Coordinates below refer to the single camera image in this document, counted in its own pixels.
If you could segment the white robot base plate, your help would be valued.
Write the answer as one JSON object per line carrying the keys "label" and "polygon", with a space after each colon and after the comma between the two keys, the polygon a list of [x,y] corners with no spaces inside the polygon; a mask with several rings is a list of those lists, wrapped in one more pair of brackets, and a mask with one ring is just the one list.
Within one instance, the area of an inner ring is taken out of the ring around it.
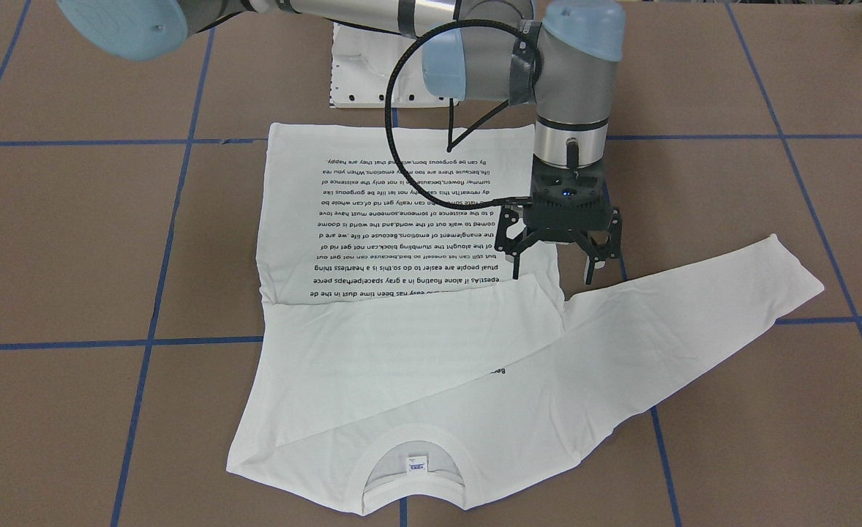
{"label": "white robot base plate", "polygon": [[[386,100],[389,74],[412,40],[398,34],[333,26],[333,69],[330,106],[337,109],[381,109]],[[391,106],[422,109],[445,106],[428,92],[421,71],[422,49],[415,51],[395,81]]]}

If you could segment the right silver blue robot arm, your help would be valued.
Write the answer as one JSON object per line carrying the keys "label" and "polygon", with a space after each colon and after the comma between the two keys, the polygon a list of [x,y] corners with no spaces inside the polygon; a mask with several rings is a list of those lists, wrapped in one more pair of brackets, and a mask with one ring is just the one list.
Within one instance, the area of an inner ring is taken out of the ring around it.
{"label": "right silver blue robot arm", "polygon": [[405,169],[391,129],[394,82],[420,51],[434,96],[451,105],[497,101],[470,131],[508,107],[536,106],[528,197],[468,204],[501,210],[495,249],[518,266],[537,242],[577,244],[586,284],[599,264],[621,256],[621,213],[601,194],[627,23],[618,2],[554,1],[541,19],[532,1],[60,1],[59,9],[100,50],[139,62],[244,12],[313,15],[409,39],[382,97],[388,146],[405,180],[429,197]]}

